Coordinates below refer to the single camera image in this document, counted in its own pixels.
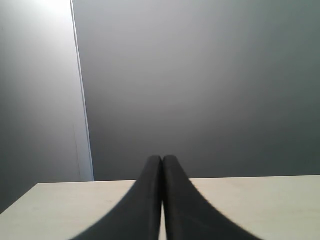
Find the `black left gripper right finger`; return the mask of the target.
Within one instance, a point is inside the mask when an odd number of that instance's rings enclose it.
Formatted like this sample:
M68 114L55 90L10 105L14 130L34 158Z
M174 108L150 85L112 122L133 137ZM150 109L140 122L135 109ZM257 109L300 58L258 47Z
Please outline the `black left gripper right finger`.
M168 240L250 240L251 234L216 210L196 189L178 158L163 159Z

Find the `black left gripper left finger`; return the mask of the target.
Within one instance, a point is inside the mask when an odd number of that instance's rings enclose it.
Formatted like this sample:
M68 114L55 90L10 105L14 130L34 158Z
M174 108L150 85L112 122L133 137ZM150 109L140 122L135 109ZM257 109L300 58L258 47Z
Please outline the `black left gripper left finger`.
M75 240L158 240L162 215L162 159L151 156L126 195Z

